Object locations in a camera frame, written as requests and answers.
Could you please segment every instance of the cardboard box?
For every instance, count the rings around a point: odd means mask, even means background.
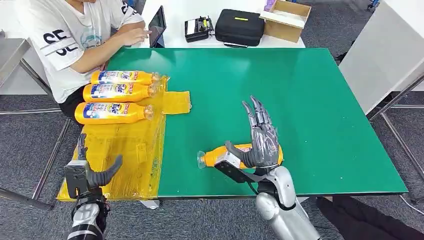
[[[265,19],[263,34],[297,43],[310,12],[310,6],[276,0],[269,11],[260,14]]]

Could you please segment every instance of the yellow plastic sheet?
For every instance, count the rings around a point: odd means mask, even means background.
[[[163,94],[163,102],[172,103],[163,105],[163,114],[186,114],[192,108],[189,91],[167,91]]]
[[[102,187],[110,201],[147,200],[158,195],[164,147],[166,113],[178,114],[190,111],[190,93],[167,92],[166,79],[154,97],[137,104],[153,105],[152,120],[131,124],[86,125],[85,146],[91,169],[100,172],[108,169],[117,155],[122,154],[122,166],[112,181]],[[59,201],[74,201],[69,197],[64,180],[57,195]]]

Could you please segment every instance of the orange bottle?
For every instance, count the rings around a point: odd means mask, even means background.
[[[83,102],[76,106],[75,119],[83,125],[135,123],[153,118],[152,105],[136,103]]]
[[[141,83],[103,83],[88,84],[84,87],[82,96],[86,102],[138,102],[156,93],[155,85]]]
[[[242,150],[243,152],[248,152],[252,148],[252,144],[239,144],[234,147]],[[220,160],[227,153],[227,148],[225,146],[219,146],[212,151],[208,151],[204,153],[203,151],[199,151],[197,153],[197,166],[202,169],[204,167],[213,167],[215,163]],[[283,161],[283,150],[281,146],[278,145],[278,164],[281,164]],[[246,169],[247,167],[243,162],[240,162],[240,169]]]
[[[161,76],[157,72],[145,71],[95,71],[91,75],[92,84],[139,83],[151,85],[160,79]]]

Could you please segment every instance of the green tabletop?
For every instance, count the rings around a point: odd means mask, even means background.
[[[159,198],[253,194],[197,166],[198,151],[250,142],[250,95],[268,109],[298,196],[407,192],[327,49],[122,49],[108,69],[159,72],[168,91],[190,91],[191,112],[166,117]]]

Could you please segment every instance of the robotic hand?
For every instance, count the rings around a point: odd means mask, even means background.
[[[65,179],[69,196],[76,199],[72,210],[72,229],[68,240],[104,240],[109,205],[100,187],[107,185],[122,165],[122,155],[106,171],[95,172],[86,158],[86,134],[78,138],[78,157],[65,167]]]
[[[226,156],[215,168],[238,183],[257,182],[256,208],[282,240],[317,240],[320,235],[309,221],[308,215],[296,198],[292,176],[287,168],[278,165],[279,143],[276,129],[268,111],[253,96],[254,111],[245,101],[250,123],[252,149],[243,152],[230,141],[225,143]],[[232,163],[235,158],[248,168],[256,167],[253,174],[242,171]]]

